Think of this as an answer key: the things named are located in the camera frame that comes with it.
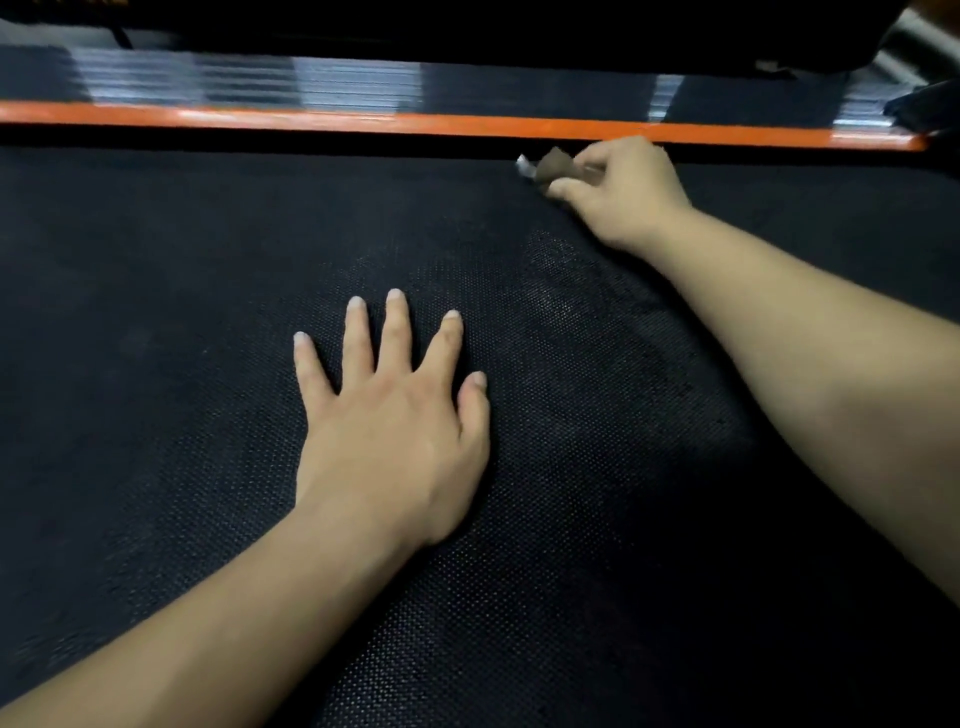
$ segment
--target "orange rail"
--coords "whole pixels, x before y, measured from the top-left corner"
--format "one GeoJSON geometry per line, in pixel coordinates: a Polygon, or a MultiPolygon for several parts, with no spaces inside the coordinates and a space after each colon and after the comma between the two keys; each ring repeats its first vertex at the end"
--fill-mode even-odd
{"type": "Polygon", "coordinates": [[[87,103],[0,102],[0,123],[72,124],[191,129],[261,129],[312,132],[415,133],[543,139],[613,139],[642,134],[651,141],[808,149],[886,149],[920,152],[923,137],[896,130],[844,131],[652,124],[636,121],[528,119],[512,116],[455,116],[259,109],[184,109],[97,106],[87,103]]]}

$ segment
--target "hand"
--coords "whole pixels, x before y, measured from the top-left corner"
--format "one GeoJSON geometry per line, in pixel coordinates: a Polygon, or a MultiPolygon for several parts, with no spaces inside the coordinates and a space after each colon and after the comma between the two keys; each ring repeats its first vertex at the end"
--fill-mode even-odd
{"type": "Polygon", "coordinates": [[[377,528],[417,548],[444,539],[466,514],[490,454],[487,379],[475,372],[450,398],[464,324],[450,311],[414,372],[407,302],[387,296],[376,371],[363,300],[347,307],[344,385],[335,395],[310,338],[294,337],[307,436],[297,508],[357,497],[377,528]]]}
{"type": "Polygon", "coordinates": [[[666,152],[642,136],[591,144],[573,162],[605,169],[603,181],[554,180],[547,195],[567,202],[611,248],[645,258],[692,209],[666,152]]]}

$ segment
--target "finger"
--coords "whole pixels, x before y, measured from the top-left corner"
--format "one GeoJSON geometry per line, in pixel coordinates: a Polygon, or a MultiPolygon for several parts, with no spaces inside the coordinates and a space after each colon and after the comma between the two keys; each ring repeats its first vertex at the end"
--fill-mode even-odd
{"type": "Polygon", "coordinates": [[[613,150],[622,139],[610,139],[590,144],[583,152],[573,158],[578,167],[605,167],[613,150]]]}
{"type": "Polygon", "coordinates": [[[313,341],[302,331],[294,334],[294,367],[303,408],[306,410],[306,421],[312,425],[334,395],[313,341]]]}
{"type": "Polygon", "coordinates": [[[453,386],[453,372],[460,358],[464,341],[464,320],[458,311],[448,311],[440,322],[440,330],[434,334],[420,364],[418,372],[436,379],[449,392],[453,386]]]}
{"type": "Polygon", "coordinates": [[[407,298],[402,291],[394,288],[387,294],[387,318],[383,322],[376,370],[387,374],[409,373],[412,340],[407,298]]]}
{"type": "Polygon", "coordinates": [[[591,211],[598,204],[600,194],[600,190],[596,187],[570,177],[552,181],[546,190],[547,197],[563,200],[584,219],[589,218],[591,211]]]}
{"type": "Polygon", "coordinates": [[[474,372],[457,394],[460,417],[460,442],[468,448],[480,448],[484,459],[490,452],[490,401],[487,399],[487,375],[474,372]]]}
{"type": "Polygon", "coordinates": [[[367,304],[359,296],[354,296],[347,304],[347,322],[344,325],[343,391],[362,384],[372,375],[373,347],[370,343],[367,304]]]}

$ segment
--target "wrist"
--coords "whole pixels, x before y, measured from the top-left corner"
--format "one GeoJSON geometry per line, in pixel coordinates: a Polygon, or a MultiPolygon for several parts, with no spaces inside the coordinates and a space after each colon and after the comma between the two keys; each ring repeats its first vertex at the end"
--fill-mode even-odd
{"type": "Polygon", "coordinates": [[[708,226],[712,219],[692,206],[664,216],[651,230],[641,257],[667,275],[672,256],[685,247],[687,241],[703,239],[704,236],[697,230],[708,226]]]}
{"type": "Polygon", "coordinates": [[[303,498],[279,526],[296,533],[293,538],[312,540],[324,549],[336,546],[409,558],[423,542],[385,500],[363,488],[321,489],[303,498]]]}

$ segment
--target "treadmill belt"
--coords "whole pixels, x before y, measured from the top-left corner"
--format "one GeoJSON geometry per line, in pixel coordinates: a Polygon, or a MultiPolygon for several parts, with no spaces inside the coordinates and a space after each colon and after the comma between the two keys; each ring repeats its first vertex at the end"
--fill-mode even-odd
{"type": "MultiPolygon", "coordinates": [[[[680,171],[706,211],[960,320],[946,175],[680,171]]],[[[416,356],[463,312],[492,460],[466,526],[276,725],[952,715],[956,609],[790,452],[670,287],[509,161],[7,147],[0,221],[0,699],[292,507],[291,336],[339,380],[349,297],[379,329],[399,287],[416,356]]]]}

